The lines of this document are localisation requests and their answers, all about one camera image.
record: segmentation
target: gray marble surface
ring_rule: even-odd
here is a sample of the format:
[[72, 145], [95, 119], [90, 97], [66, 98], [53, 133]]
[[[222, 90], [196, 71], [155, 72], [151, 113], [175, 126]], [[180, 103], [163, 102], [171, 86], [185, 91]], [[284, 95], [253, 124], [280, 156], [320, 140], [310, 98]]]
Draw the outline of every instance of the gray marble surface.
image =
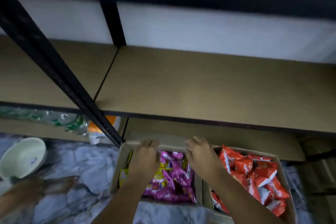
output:
[[[0, 157], [23, 139], [22, 136], [0, 133]], [[38, 170], [45, 179], [79, 175], [84, 186], [67, 195], [48, 195], [27, 211], [17, 223], [90, 223], [111, 199], [109, 187], [118, 158], [118, 149], [111, 145], [90, 145], [84, 142], [45, 140], [48, 157]], [[313, 223], [305, 202], [300, 178], [294, 167], [282, 162], [297, 212], [297, 223]], [[166, 206], [140, 202], [133, 223], [207, 223], [211, 212], [202, 207]]]

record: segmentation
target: box of purple snack packets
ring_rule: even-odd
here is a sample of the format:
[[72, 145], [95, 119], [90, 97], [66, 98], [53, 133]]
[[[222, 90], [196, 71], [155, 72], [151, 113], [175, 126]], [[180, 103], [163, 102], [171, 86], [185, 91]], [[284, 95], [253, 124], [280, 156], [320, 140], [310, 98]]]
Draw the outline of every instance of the box of purple snack packets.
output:
[[186, 138], [166, 134], [131, 132], [119, 150], [111, 184], [115, 193], [128, 175], [131, 153], [143, 140], [159, 140], [160, 168], [142, 194], [142, 201], [159, 204], [203, 205], [202, 179], [191, 169], [185, 157]]

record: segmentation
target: wall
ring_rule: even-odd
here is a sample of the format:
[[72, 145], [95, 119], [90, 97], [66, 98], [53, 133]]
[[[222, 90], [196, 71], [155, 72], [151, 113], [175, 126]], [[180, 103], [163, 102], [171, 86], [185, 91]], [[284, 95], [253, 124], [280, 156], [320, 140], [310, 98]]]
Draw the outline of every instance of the wall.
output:
[[[53, 39], [112, 43], [93, 0], [19, 0]], [[265, 58], [336, 63], [336, 23], [118, 3], [126, 43]]]

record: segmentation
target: red snack packet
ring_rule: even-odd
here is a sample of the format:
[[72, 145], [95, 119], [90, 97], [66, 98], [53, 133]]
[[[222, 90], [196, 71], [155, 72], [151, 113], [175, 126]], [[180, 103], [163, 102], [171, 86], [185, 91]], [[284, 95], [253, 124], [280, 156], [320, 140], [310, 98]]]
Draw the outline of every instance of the red snack packet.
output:
[[246, 179], [246, 175], [239, 173], [237, 171], [231, 171], [230, 175], [236, 179], [236, 181], [238, 181], [244, 188], [246, 188], [247, 186], [247, 179]]
[[234, 160], [234, 166], [237, 172], [248, 175], [253, 168], [253, 160], [250, 156], [245, 156], [242, 159]]
[[259, 161], [271, 161], [272, 160], [271, 158], [268, 158], [268, 157], [260, 157], [260, 156], [256, 156], [252, 154], [248, 154], [248, 156], [250, 156], [254, 160], [259, 160]]
[[247, 177], [247, 185], [246, 185], [246, 190], [255, 198], [257, 199], [260, 203], [261, 199], [260, 199], [260, 195], [258, 192], [258, 188], [254, 183], [254, 173], [251, 173], [251, 175], [249, 175]]
[[258, 187], [258, 192], [260, 195], [261, 203], [266, 205], [270, 200], [272, 200], [272, 193], [265, 187]]
[[243, 155], [239, 154], [238, 152], [235, 152], [234, 150], [230, 149], [229, 147], [226, 147], [225, 145], [223, 145], [223, 149], [218, 156], [222, 161], [225, 169], [229, 173], [231, 172], [232, 167], [234, 167], [234, 160], [244, 158]]
[[220, 198], [217, 196], [217, 194], [213, 191], [211, 191], [211, 198], [212, 198], [212, 203], [213, 205], [220, 211], [230, 214], [230, 212], [228, 211], [228, 209], [225, 207], [225, 205], [223, 204], [223, 202], [220, 200]]
[[257, 161], [254, 173], [255, 185], [262, 187], [268, 184], [277, 174], [277, 164], [275, 162]]
[[266, 188], [272, 193], [275, 199], [289, 198], [288, 192], [283, 188], [276, 177], [266, 185]]
[[272, 200], [268, 205], [266, 205], [266, 208], [269, 209], [272, 213], [274, 213], [277, 217], [279, 217], [281, 214], [285, 212], [286, 209], [286, 203], [284, 200]]

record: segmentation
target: open cardboard box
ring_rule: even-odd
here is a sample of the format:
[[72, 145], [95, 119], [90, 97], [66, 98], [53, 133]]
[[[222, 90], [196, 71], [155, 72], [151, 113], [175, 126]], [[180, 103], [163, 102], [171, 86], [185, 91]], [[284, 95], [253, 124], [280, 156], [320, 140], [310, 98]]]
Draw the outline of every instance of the open cardboard box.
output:
[[[115, 193], [119, 189], [119, 174], [120, 170], [126, 168], [127, 159], [129, 153], [133, 151], [141, 141], [143, 140], [159, 140], [160, 146], [158, 146], [159, 151], [179, 151], [185, 152], [186, 145], [185, 141], [187, 138], [174, 135], [166, 134], [154, 134], [154, 133], [137, 133], [131, 132], [126, 136], [125, 143], [123, 143], [119, 150], [119, 157], [117, 165], [115, 167], [115, 172], [113, 174], [111, 193]], [[202, 206], [203, 205], [203, 187], [202, 179], [194, 172], [193, 188], [195, 192], [196, 204], [193, 203], [180, 203], [178, 205], [190, 205], [190, 206]], [[153, 202], [158, 204], [171, 204], [168, 201], [155, 201], [148, 198], [142, 198], [141, 201]]]
[[[213, 146], [214, 150], [216, 153], [219, 153], [222, 150], [222, 146]], [[261, 157], [269, 157], [272, 158], [272, 161], [276, 163], [277, 165], [277, 173], [276, 177], [280, 181], [281, 185], [286, 189], [286, 191], [289, 193], [290, 197], [285, 200], [286, 202], [286, 210], [283, 213], [280, 218], [288, 223], [288, 224], [293, 224], [296, 223], [296, 213], [295, 213], [295, 208], [294, 208], [294, 203], [291, 195], [291, 191], [289, 189], [284, 170], [281, 166], [280, 160], [277, 156], [273, 154], [268, 154], [268, 153], [263, 153], [259, 151], [251, 151], [251, 150], [245, 150], [241, 148], [235, 148], [235, 147], [230, 147], [231, 149], [240, 152], [243, 155], [247, 155], [248, 153], [251, 153], [253, 155], [261, 156]], [[230, 217], [230, 215], [223, 213], [221, 211], [217, 211], [214, 209], [214, 205], [212, 203], [211, 199], [211, 189], [208, 186], [206, 182], [203, 182], [203, 206], [213, 210], [213, 216], [211, 216], [211, 221], [215, 223], [225, 223], [225, 224], [233, 224], [233, 220]]]

